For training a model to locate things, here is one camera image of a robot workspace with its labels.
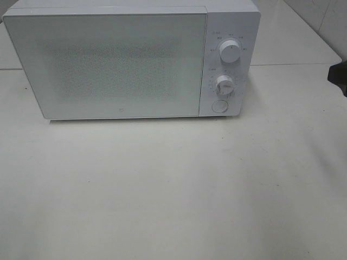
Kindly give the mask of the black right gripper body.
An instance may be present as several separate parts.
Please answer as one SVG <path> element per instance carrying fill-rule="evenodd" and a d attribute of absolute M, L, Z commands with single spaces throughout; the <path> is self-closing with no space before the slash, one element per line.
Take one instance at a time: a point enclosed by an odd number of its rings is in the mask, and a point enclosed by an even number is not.
<path fill-rule="evenodd" d="M 347 62 L 332 65 L 329 68 L 327 80 L 330 83 L 337 85 L 342 90 L 343 95 L 347 97 Z"/>

